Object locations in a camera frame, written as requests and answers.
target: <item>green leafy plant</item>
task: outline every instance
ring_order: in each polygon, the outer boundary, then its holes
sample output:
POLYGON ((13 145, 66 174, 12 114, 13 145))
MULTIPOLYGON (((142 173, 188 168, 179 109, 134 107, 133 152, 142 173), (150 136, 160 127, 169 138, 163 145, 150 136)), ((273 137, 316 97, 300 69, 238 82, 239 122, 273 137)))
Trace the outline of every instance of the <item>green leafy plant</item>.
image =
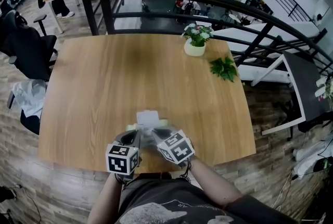
POLYGON ((182 37, 185 37, 193 46, 204 47, 204 43, 213 37, 212 32, 213 29, 210 27, 199 26, 192 23, 184 29, 182 37))
POLYGON ((218 58, 209 63, 212 65, 210 69, 213 74, 217 74, 218 77, 221 77, 224 80, 234 82, 234 77, 237 76, 237 70, 232 65, 234 61, 228 56, 224 59, 224 61, 222 58, 218 58))

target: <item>white shoe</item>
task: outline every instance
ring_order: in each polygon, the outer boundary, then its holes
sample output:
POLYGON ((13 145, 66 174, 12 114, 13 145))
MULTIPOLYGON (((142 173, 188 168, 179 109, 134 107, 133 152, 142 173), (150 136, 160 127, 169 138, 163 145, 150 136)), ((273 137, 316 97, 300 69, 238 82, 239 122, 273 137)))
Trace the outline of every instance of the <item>white shoe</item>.
POLYGON ((66 16, 64 16, 64 17, 62 17, 62 18, 70 18, 70 17, 72 17, 72 16, 74 16, 74 15, 75 15, 75 13, 72 12, 72 11, 70 11, 66 16))

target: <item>white cable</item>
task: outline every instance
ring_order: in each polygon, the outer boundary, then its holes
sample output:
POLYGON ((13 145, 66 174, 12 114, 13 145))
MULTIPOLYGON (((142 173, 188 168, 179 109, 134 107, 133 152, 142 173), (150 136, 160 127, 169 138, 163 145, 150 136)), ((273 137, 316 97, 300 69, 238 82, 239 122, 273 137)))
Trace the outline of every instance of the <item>white cable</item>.
POLYGON ((290 172, 290 174, 289 174, 289 176, 288 176, 288 178, 287 178, 287 180, 286 180, 286 183, 283 185, 283 187, 282 187, 282 189, 281 189, 281 191, 280 191, 280 193, 279 193, 279 195, 278 195, 278 197, 277 197, 275 203, 273 204, 273 206, 272 206, 273 208, 274 208, 274 206, 275 206, 277 200, 280 198, 280 195, 281 195, 281 193, 282 193, 282 190, 283 190, 283 188, 286 186, 286 184, 287 184, 287 182, 288 182, 288 180, 289 180, 289 177, 290 177, 291 173, 292 173, 292 171, 290 172))

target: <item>person's left arm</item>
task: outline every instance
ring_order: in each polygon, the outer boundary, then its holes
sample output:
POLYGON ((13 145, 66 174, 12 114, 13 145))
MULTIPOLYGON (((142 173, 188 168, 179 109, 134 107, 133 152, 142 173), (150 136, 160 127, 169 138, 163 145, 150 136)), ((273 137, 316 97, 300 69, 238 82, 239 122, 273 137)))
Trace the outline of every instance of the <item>person's left arm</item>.
POLYGON ((111 224, 118 220, 118 209, 122 185, 111 173, 93 206, 88 224, 111 224))

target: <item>white flower bouquet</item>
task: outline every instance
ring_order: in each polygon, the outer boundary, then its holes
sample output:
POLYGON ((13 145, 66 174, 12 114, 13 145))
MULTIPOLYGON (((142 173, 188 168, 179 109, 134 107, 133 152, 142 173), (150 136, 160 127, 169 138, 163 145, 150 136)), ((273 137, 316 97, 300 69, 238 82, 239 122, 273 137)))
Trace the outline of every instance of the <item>white flower bouquet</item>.
POLYGON ((182 37, 185 37, 191 45, 195 47, 204 47, 205 42, 207 42, 211 37, 213 37, 213 29, 210 27, 204 27, 190 24, 184 29, 182 37))

